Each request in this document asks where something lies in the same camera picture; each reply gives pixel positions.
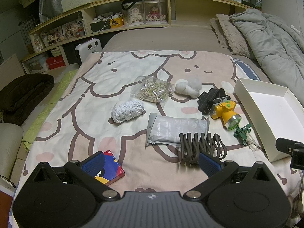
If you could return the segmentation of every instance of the gray quilt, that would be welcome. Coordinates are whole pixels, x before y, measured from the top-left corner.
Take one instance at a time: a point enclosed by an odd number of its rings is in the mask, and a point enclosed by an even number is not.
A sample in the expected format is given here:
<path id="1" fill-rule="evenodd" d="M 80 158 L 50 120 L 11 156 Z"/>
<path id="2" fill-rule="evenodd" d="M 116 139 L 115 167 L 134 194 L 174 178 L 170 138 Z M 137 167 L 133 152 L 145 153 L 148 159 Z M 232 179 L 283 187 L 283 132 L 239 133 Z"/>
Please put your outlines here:
<path id="1" fill-rule="evenodd" d="M 304 106 L 304 37 L 281 18 L 257 9 L 233 14 L 230 20 L 244 34 L 271 81 L 288 87 Z"/>

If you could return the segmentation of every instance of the tile floor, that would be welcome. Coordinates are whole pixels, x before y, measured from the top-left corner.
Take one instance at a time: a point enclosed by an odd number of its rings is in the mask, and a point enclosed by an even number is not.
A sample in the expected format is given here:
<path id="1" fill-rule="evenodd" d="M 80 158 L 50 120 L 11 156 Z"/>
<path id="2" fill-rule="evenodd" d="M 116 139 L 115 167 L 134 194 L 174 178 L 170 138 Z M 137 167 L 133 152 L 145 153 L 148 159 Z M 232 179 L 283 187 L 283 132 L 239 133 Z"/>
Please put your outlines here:
<path id="1" fill-rule="evenodd" d="M 35 107 L 35 109 L 31 112 L 29 117 L 21 125 L 21 128 L 23 128 L 23 131 L 24 131 L 23 134 L 25 134 L 25 132 L 28 130 L 28 128 L 34 122 L 36 117 L 45 108 L 48 101 L 53 96 L 53 93 L 56 90 L 56 88 L 58 86 L 58 83 L 63 78 L 63 75 L 68 71 L 72 71 L 72 70 L 75 70 L 75 69 L 78 69 L 78 68 L 79 68 L 79 66 L 76 63 L 76 64 L 70 64 L 68 67 L 59 67 L 59 68 L 49 70 L 49 71 L 46 72 L 46 74 L 50 74 L 54 77 L 55 85 L 52 88 L 52 90 L 50 91 L 50 93 L 45 97 L 45 99 L 42 100 L 40 102 L 40 104 Z M 20 145 L 20 148 L 19 148 L 19 151 L 18 151 L 18 154 L 17 154 L 17 157 L 16 157 L 16 161 L 15 161 L 14 167 L 13 167 L 12 172 L 11 172 L 11 177 L 10 177 L 10 180 L 15 185 L 19 182 L 19 179 L 20 179 L 23 167 L 24 167 L 24 163 L 25 163 L 27 154 L 28 154 L 28 152 L 25 151 L 25 149 L 23 148 L 23 145 Z"/>

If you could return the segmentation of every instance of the open white cardboard box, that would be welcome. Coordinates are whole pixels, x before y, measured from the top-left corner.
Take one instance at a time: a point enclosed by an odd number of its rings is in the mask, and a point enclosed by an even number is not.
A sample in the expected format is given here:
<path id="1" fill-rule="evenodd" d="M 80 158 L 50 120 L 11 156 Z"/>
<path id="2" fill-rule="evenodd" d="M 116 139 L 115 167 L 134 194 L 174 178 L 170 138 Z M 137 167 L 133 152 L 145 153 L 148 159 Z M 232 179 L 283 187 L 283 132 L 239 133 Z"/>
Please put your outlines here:
<path id="1" fill-rule="evenodd" d="M 234 91 L 259 134 L 269 162 L 289 156 L 276 149 L 277 138 L 304 142 L 304 108 L 287 87 L 239 78 Z"/>

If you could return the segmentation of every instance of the white cushion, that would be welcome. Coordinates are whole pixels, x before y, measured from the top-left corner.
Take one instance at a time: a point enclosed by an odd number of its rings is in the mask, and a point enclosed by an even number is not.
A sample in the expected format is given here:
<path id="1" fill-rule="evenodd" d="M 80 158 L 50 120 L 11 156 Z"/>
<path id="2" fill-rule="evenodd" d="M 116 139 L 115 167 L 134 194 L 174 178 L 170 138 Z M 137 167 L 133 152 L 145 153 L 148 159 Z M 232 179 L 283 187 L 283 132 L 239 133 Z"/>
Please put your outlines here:
<path id="1" fill-rule="evenodd" d="M 18 125 L 0 123 L 0 175 L 10 176 L 22 137 L 23 129 Z"/>

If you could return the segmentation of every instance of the green plastic clothespin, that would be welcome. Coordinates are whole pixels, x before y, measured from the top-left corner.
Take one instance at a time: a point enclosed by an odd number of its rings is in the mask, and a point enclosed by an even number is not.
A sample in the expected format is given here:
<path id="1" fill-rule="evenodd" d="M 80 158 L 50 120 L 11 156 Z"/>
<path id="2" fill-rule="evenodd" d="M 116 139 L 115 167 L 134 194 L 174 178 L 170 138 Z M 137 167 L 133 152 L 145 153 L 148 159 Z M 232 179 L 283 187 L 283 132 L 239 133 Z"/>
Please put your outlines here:
<path id="1" fill-rule="evenodd" d="M 248 132 L 248 133 L 250 133 L 250 131 L 251 131 L 251 129 L 250 129 L 250 127 L 251 127 L 252 125 L 251 125 L 251 123 L 248 123 L 246 126 L 244 126 L 244 127 L 242 127 L 242 128 L 240 128 L 239 126 L 237 126 L 236 128 L 235 128 L 235 132 L 233 133 L 233 136 L 234 137 L 236 137 L 236 138 L 241 138 L 241 140 L 242 140 L 242 142 L 243 142 L 243 145 L 244 146 L 247 146 L 247 135 L 246 135 L 246 131 Z"/>

